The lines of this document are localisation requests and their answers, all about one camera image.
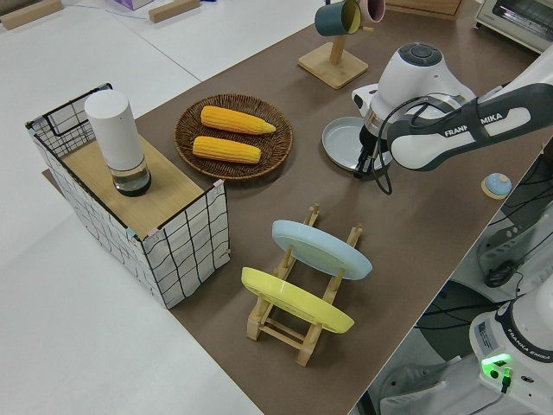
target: brown tabletop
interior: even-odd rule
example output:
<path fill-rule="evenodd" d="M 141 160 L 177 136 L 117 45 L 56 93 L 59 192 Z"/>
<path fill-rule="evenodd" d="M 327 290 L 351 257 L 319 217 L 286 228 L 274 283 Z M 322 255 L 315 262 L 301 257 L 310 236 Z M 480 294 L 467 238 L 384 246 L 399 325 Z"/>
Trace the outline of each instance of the brown tabletop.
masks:
<path fill-rule="evenodd" d="M 334 90 L 297 66 L 307 52 L 328 42 L 308 27 L 235 67 L 202 82 L 137 120 L 138 130 L 203 188 L 213 179 L 178 156 L 173 129 L 193 103 L 219 93 L 250 94 L 279 108 L 295 133 L 289 159 L 272 182 L 229 184 L 231 262 L 171 312 L 200 345 L 268 414 L 346 414 L 386 363 L 436 293 L 446 283 L 501 206 L 480 182 L 492 172 L 517 183 L 551 129 L 466 153 L 430 172 L 393 163 L 393 194 L 359 181 L 327 157 L 324 127 L 336 118 L 359 116 L 351 91 L 378 82 L 393 52 L 409 42 L 428 42 L 443 53 L 451 71 L 476 94 L 506 83 L 536 55 L 484 29 L 473 29 L 477 4 L 464 2 L 460 17 L 443 21 L 389 12 L 373 34 L 348 36 L 346 50 L 368 71 Z M 307 367 L 296 350 L 261 334 L 245 336 L 256 298 L 240 283 L 243 266 L 272 272 L 282 251 L 272 241 L 274 220 L 302 221 L 321 204 L 318 227 L 346 238 L 364 225 L 359 250 L 374 270 L 364 280 L 344 281 L 334 304 L 355 320 L 344 335 L 323 332 Z M 327 278 L 296 265 L 290 282 L 321 295 Z M 220 399 L 217 391 L 213 398 Z"/>

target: toaster oven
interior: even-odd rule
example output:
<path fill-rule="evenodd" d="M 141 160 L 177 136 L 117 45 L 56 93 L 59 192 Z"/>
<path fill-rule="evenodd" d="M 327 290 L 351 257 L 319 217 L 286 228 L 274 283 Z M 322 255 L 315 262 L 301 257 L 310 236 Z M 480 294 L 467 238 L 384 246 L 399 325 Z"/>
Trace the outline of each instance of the toaster oven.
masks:
<path fill-rule="evenodd" d="M 553 42 L 553 0 L 484 0 L 480 25 L 542 53 Z"/>

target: corn cob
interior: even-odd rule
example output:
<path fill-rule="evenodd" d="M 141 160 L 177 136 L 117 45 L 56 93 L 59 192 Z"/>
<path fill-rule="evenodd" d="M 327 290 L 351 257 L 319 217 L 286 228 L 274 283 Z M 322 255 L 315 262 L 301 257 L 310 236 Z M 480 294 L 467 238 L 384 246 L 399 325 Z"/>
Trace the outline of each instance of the corn cob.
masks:
<path fill-rule="evenodd" d="M 220 106 L 206 105 L 201 110 L 201 123 L 218 130 L 243 132 L 245 134 L 266 134 L 274 132 L 275 126 L 259 117 Z"/>
<path fill-rule="evenodd" d="M 208 136 L 196 137 L 192 153 L 198 157 L 246 164 L 259 163 L 261 158 L 261 150 L 258 147 Z"/>

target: woven basket tray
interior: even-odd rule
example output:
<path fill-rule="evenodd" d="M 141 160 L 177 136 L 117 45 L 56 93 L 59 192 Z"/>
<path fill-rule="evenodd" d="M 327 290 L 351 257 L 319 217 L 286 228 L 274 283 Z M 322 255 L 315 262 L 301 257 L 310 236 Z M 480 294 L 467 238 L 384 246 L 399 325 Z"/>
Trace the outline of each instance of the woven basket tray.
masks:
<path fill-rule="evenodd" d="M 273 124 L 276 131 L 256 136 L 205 127 L 200 121 L 201 109 L 205 105 L 216 105 L 255 115 Z M 197 157 L 192 154 L 192 146 L 198 136 L 225 138 L 255 145 L 261 149 L 261 160 L 257 164 L 242 164 Z M 221 94 L 195 103 L 181 115 L 175 127 L 175 145 L 184 161 L 201 173 L 230 181 L 243 181 L 265 176 L 286 160 L 292 148 L 292 127 L 280 111 L 259 98 Z"/>

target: blue plate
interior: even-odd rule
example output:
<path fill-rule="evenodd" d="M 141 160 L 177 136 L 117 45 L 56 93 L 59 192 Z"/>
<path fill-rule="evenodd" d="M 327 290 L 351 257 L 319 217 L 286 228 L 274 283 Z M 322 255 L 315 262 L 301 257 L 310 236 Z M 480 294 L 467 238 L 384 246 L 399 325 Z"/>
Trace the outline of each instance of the blue plate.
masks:
<path fill-rule="evenodd" d="M 365 255 L 316 227 L 276 220 L 273 240 L 284 251 L 292 246 L 294 258 L 326 274 L 336 276 L 344 270 L 344 279 L 362 279 L 372 271 L 371 261 Z"/>

